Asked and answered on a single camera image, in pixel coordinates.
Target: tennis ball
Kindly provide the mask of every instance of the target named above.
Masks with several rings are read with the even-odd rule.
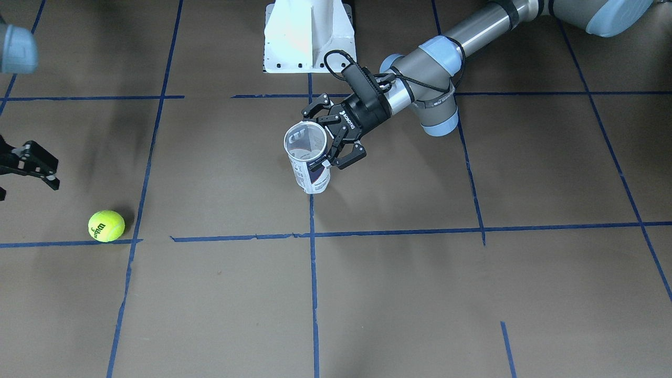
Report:
[[[95,213],[89,219],[89,234],[92,238],[107,243],[116,240],[124,233],[124,218],[112,210]]]

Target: floor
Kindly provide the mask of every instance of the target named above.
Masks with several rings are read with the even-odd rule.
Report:
[[[269,2],[0,4],[40,49],[0,133],[62,182],[1,178],[0,376],[672,376],[672,4],[522,24],[468,60],[458,130],[405,110],[307,196],[282,137],[349,89],[262,73]],[[358,1],[358,60],[484,2]]]

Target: yellow tennis ball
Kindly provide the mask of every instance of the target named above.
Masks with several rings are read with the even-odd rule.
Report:
[[[124,233],[124,218],[112,210],[95,213],[89,219],[89,234],[92,238],[107,243],[116,240]]]

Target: light blue joint cap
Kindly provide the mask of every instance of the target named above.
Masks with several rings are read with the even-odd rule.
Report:
[[[388,56],[387,58],[385,58],[384,61],[382,61],[382,63],[380,63],[380,71],[379,72],[385,72],[385,71],[389,70],[395,60],[397,60],[398,58],[403,58],[403,57],[404,56],[402,54],[397,54],[397,53],[394,53],[394,54]]]
[[[444,36],[436,36],[421,44],[419,48],[448,71],[450,76],[454,76],[462,66],[462,53],[458,45]]]
[[[458,111],[455,110],[455,114],[450,116],[449,119],[439,124],[435,124],[434,126],[422,125],[422,128],[425,129],[425,133],[433,137],[442,137],[444,135],[448,135],[451,131],[455,130],[455,128],[458,126],[459,121],[460,121],[460,115],[458,114]]]
[[[33,73],[37,68],[38,45],[35,38],[27,29],[9,25],[2,52],[2,72]]]
[[[651,0],[609,0],[595,13],[586,32],[601,37],[613,37],[634,24],[646,12]]]

